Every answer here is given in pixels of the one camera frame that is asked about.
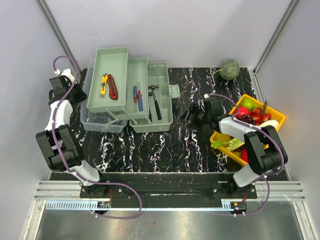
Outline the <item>yellow utility knife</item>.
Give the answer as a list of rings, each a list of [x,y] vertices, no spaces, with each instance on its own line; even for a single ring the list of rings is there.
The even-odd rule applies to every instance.
[[[100,97],[102,98],[104,98],[106,95],[107,82],[108,82],[108,74],[106,73],[101,77],[101,87],[100,87],[99,94],[100,94]]]

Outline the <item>clear and green toolbox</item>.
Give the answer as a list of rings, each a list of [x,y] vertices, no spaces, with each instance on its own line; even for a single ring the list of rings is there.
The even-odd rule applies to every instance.
[[[118,91],[118,100],[100,97],[102,76],[112,75]],[[136,112],[133,86],[142,94],[143,111]],[[155,95],[162,120],[158,120],[150,85],[159,85]],[[95,60],[87,69],[83,82],[87,99],[81,104],[80,121],[86,131],[120,133],[130,125],[136,133],[169,131],[173,123],[173,99],[180,97],[180,88],[171,84],[167,64],[152,63],[146,57],[133,58],[129,47],[99,48]]]

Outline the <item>steel claw hammer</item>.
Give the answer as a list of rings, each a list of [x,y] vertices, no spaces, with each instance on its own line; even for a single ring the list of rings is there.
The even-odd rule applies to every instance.
[[[159,88],[159,85],[150,85],[148,87],[148,89],[151,90],[151,93],[152,93],[152,96],[153,96],[155,110],[156,110],[156,114],[157,114],[157,119],[158,120],[162,120],[162,115],[161,115],[159,103],[158,103],[158,100],[157,100],[157,97],[156,97],[156,93],[155,93],[155,89],[158,89],[158,88]]]

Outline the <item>blue handled screwdriver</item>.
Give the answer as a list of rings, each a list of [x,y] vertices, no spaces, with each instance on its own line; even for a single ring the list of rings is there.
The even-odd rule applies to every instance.
[[[142,112],[144,108],[143,108],[143,99],[142,99],[142,93],[141,93],[139,82],[137,83],[137,103],[138,103],[138,110]]]

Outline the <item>red handled screwdriver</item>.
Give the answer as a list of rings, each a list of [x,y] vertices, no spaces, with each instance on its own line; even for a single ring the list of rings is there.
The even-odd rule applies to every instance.
[[[138,87],[136,85],[133,86],[133,100],[135,105],[135,112],[138,111]]]

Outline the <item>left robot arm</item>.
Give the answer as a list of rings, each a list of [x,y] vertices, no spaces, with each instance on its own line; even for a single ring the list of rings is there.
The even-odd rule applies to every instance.
[[[43,157],[52,171],[72,174],[98,198],[107,195],[109,186],[101,181],[99,171],[85,161],[84,153],[70,128],[74,107],[87,99],[69,68],[55,70],[49,80],[50,118],[44,131],[35,138]]]

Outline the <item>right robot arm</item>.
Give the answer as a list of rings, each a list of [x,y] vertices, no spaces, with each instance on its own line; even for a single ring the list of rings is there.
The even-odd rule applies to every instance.
[[[236,108],[237,113],[224,114],[218,98],[229,100]],[[276,175],[284,169],[288,162],[288,155],[272,125],[264,127],[255,126],[238,120],[239,107],[230,98],[213,94],[203,99],[203,107],[192,102],[178,121],[187,123],[192,130],[200,131],[204,125],[208,125],[214,131],[229,135],[242,141],[245,145],[248,163],[234,173],[231,183],[227,186],[228,194],[233,198],[239,198],[246,191],[246,186],[266,179],[268,175]]]

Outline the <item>green celery stalk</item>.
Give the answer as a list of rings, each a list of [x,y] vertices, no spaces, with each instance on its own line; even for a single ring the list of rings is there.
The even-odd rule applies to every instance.
[[[231,120],[231,118],[230,119],[227,118],[227,120],[230,120],[230,121],[226,122],[223,120],[222,123],[227,123],[227,125],[224,124],[223,126],[225,126],[227,130],[229,130],[230,124],[231,123],[233,124],[234,122]],[[264,128],[266,126],[272,126],[277,130],[279,128],[279,122],[275,119],[271,119],[263,122],[260,125],[254,125],[254,127],[257,127],[259,129]],[[234,151],[235,149],[245,145],[244,134],[248,132],[252,132],[254,130],[247,125],[243,126],[243,124],[241,125],[237,123],[235,133],[234,133],[234,130],[232,131],[233,131],[233,135],[219,133],[215,131],[210,138],[211,147],[214,149],[218,149],[224,146],[224,148],[226,148],[228,152]]]

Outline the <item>red apple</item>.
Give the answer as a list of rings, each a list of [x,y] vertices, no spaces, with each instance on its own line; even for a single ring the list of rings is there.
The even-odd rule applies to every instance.
[[[239,106],[235,109],[234,114],[236,118],[240,118],[242,116],[250,115],[250,110],[245,106]]]

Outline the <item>purple grape bunch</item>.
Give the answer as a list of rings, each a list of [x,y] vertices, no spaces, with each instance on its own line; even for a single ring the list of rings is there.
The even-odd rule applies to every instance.
[[[251,125],[256,124],[256,122],[252,119],[251,115],[238,116],[237,119],[247,124],[251,124]]]

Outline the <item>green netted melon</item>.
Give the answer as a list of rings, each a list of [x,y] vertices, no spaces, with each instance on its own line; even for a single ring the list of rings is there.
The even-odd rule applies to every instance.
[[[215,74],[219,73],[221,78],[226,81],[234,80],[240,73],[240,65],[234,59],[225,60],[218,70],[215,70],[212,74],[212,82],[215,85]]]

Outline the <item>red pomegranate fruit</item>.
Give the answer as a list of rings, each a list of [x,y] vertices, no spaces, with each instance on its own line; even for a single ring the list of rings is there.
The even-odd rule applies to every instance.
[[[247,150],[246,150],[246,149],[244,149],[244,150],[241,152],[240,158],[241,158],[244,162],[248,163],[248,154],[247,154]]]

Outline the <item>small red apples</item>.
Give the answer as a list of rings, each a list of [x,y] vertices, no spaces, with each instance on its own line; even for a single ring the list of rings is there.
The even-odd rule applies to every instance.
[[[253,109],[250,113],[251,118],[255,122],[266,122],[272,119],[272,115],[270,113],[265,113],[262,108],[257,107]]]

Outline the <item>yellow plastic bin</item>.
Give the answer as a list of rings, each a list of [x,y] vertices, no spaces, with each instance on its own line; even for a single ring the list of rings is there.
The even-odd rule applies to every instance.
[[[263,106],[263,103],[261,101],[255,99],[247,94],[243,94],[240,97],[240,99],[237,101],[236,105],[240,106],[243,103],[243,101],[245,101],[246,99],[250,99],[253,102],[253,106],[255,108],[262,108],[262,106]],[[286,119],[286,116],[284,114],[282,114],[281,112],[279,112],[269,106],[266,108],[266,113],[271,114],[271,116],[272,116],[271,120],[276,120],[278,122],[278,125],[275,129],[276,129],[276,131],[279,131],[279,129],[281,128],[281,126],[283,125],[283,123]],[[218,133],[215,131],[210,137],[210,143],[215,144],[216,142],[227,142],[227,140],[230,141],[231,139],[232,139],[231,136],[227,136],[225,134]],[[228,151],[227,144],[221,145],[217,149],[220,150],[222,153],[224,153],[226,156],[233,159],[235,162],[237,162],[241,166],[245,166],[247,164],[247,162],[245,160],[240,158],[240,156],[241,156],[240,153],[236,153],[234,151]]]

